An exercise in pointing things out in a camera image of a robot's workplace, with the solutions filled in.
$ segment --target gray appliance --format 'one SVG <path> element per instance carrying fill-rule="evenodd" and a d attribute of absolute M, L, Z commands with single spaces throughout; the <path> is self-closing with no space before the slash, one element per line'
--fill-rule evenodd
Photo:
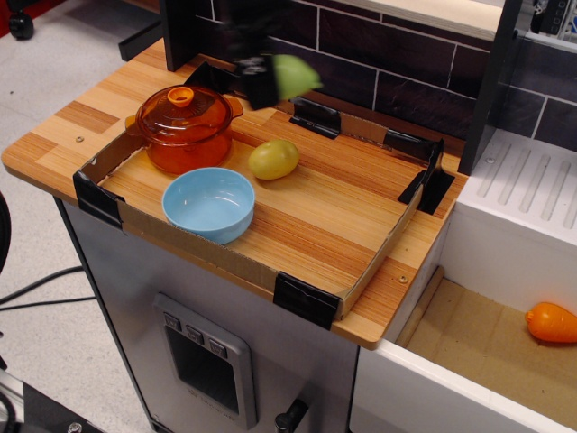
<path fill-rule="evenodd" d="M 357 345 L 57 202 L 155 430 L 348 431 Z"/>

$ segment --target black cable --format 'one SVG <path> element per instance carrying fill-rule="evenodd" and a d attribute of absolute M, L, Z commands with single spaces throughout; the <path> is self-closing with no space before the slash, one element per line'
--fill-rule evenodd
<path fill-rule="evenodd" d="M 85 300 L 94 300 L 96 297 L 88 296 L 86 298 L 73 298 L 73 299 L 59 299 L 59 300 L 45 300 L 42 302 L 33 302 L 31 304 L 14 305 L 12 307 L 2 307 L 0 311 L 9 311 L 11 309 L 27 309 L 29 307 L 41 307 L 43 305 L 54 305 L 54 304 L 69 304 L 71 302 L 83 302 Z"/>
<path fill-rule="evenodd" d="M 72 267 L 72 268 L 68 268 L 68 269 L 64 269 L 64 270 L 62 270 L 62 271 L 54 272 L 54 273 L 52 273 L 52 274 L 50 274 L 50 275 L 48 275 L 48 276 L 46 276 L 46 277 L 44 277 L 44 278 L 36 281 L 36 282 L 33 282 L 32 284 L 30 284 L 29 286 L 24 287 L 23 289 L 17 290 L 17 291 L 15 291 L 14 293 L 12 293 L 12 294 L 10 294 L 10 295 L 8 295 L 8 296 L 5 296 L 5 297 L 3 297 L 3 298 L 1 298 L 1 299 L 0 299 L 0 305 L 3 305 L 3 304 L 5 304 L 6 302 L 9 302 L 9 301 L 11 301 L 11 300 L 13 300 L 13 299 L 19 298 L 19 297 L 21 297 L 22 295 L 28 293 L 29 291 L 32 291 L 32 290 L 40 287 L 42 284 L 46 284 L 47 282 L 52 281 L 52 280 L 54 280 L 54 279 L 56 279 L 56 278 L 59 278 L 59 277 L 61 277 L 61 276 L 63 276 L 63 275 L 67 275 L 67 274 L 73 273 L 73 272 L 80 272 L 80 271 L 84 271 L 84 268 L 83 268 L 82 266 L 74 266 L 74 267 Z"/>
<path fill-rule="evenodd" d="M 2 392 L 0 392 L 0 402 L 4 404 L 7 413 L 6 424 L 4 425 L 4 430 L 2 430 L 2 433 L 15 433 L 16 410 L 14 409 L 14 405 L 10 399 L 8 399 L 8 397 L 6 397 Z"/>
<path fill-rule="evenodd" d="M 34 289 L 39 288 L 42 284 L 46 284 L 47 282 L 52 281 L 56 278 L 59 278 L 63 275 L 68 275 L 69 273 L 80 272 L 80 271 L 84 271 L 84 268 L 82 266 L 74 266 L 72 268 L 67 268 L 67 269 L 63 269 L 62 271 L 54 272 L 54 273 L 52 273 L 52 274 L 50 274 L 44 278 L 41 278 L 40 280 L 38 280 L 36 282 L 33 282 L 32 284 L 24 287 L 23 289 L 17 290 L 8 296 L 4 296 L 3 298 L 0 299 L 0 305 L 4 305 L 6 302 L 9 302 L 9 301 L 14 300 L 16 298 L 20 298 L 22 295 L 25 295 L 26 293 L 28 293 Z M 43 305 L 68 304 L 70 302 L 82 302 L 85 300 L 93 300 L 93 299 L 96 299 L 96 297 L 90 296 L 90 297 L 86 297 L 86 298 L 45 300 L 43 302 L 33 302 L 30 304 L 14 305 L 12 307 L 3 307 L 3 308 L 0 308 L 0 311 L 8 311 L 11 309 L 27 309 L 29 307 L 39 307 L 39 306 L 43 306 Z"/>
<path fill-rule="evenodd" d="M 0 272 L 4 268 L 8 249 L 10 248 L 10 238 L 12 237 L 12 224 L 10 222 L 10 211 L 2 193 L 0 192 Z"/>

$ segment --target dark tile wall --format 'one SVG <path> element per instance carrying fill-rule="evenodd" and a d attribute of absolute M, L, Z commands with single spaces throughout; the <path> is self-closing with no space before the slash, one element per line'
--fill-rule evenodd
<path fill-rule="evenodd" d="M 222 0 L 199 0 L 207 54 L 230 60 Z M 319 91 L 464 139 L 491 43 L 331 0 L 295 0 L 271 35 L 323 80 Z"/>
<path fill-rule="evenodd" d="M 499 127 L 577 151 L 577 49 L 525 39 Z"/>

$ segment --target knob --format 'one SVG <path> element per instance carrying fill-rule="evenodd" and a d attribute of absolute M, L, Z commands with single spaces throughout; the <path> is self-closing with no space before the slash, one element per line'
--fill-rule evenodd
<path fill-rule="evenodd" d="M 303 401 L 294 400 L 287 413 L 281 413 L 274 419 L 275 432 L 294 433 L 307 410 L 308 406 Z"/>

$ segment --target grey floor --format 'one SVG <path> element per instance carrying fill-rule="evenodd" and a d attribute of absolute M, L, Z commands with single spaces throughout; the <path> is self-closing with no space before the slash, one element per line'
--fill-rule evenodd
<path fill-rule="evenodd" d="M 118 43 L 158 17 L 120 0 L 67 0 L 29 41 L 0 38 L 0 152 L 121 67 Z M 13 236 L 0 297 L 79 260 L 52 197 L 0 167 Z M 91 296 L 83 273 L 10 304 Z M 151 431 L 95 301 L 0 311 L 8 372 L 109 433 Z"/>

